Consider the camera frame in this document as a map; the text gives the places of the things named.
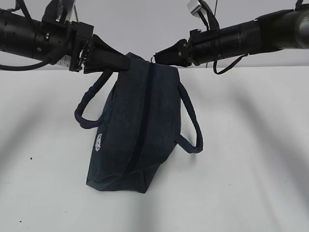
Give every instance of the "fabric handle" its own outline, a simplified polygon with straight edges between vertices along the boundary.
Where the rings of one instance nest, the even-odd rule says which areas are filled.
[[[180,97],[184,103],[185,108],[187,109],[187,112],[191,118],[191,121],[194,125],[194,128],[197,132],[197,144],[196,146],[193,146],[189,143],[188,140],[186,140],[182,135],[178,135],[175,141],[181,146],[186,152],[188,153],[200,153],[203,150],[203,136],[201,129],[199,127],[199,124],[197,122],[197,116],[195,114],[193,105],[191,103],[190,97],[184,88],[184,86],[180,83],[178,86],[178,90],[180,93]]]
[[[103,113],[97,121],[90,121],[83,118],[83,113],[90,103],[90,101],[95,97],[95,95],[102,89],[109,78],[112,76],[112,71],[105,71],[100,78],[94,83],[94,85],[85,93],[81,103],[79,103],[77,109],[75,110],[75,119],[79,122],[82,128],[92,129],[99,127],[107,117],[110,112]]]

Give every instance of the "bag logo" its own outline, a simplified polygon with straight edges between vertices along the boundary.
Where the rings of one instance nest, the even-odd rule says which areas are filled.
[[[96,151],[100,151],[101,149],[101,138],[102,138],[102,134],[99,134],[97,137],[97,141],[96,141]]]

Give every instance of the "bag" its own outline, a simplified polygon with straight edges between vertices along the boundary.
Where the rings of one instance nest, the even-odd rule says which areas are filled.
[[[188,153],[203,149],[203,138],[190,98],[176,68],[128,54],[131,67],[120,72],[98,121],[82,114],[112,75],[106,71],[75,111],[82,128],[98,127],[87,185],[99,191],[145,193],[159,166],[179,144]],[[192,146],[181,133],[181,99],[197,132]]]

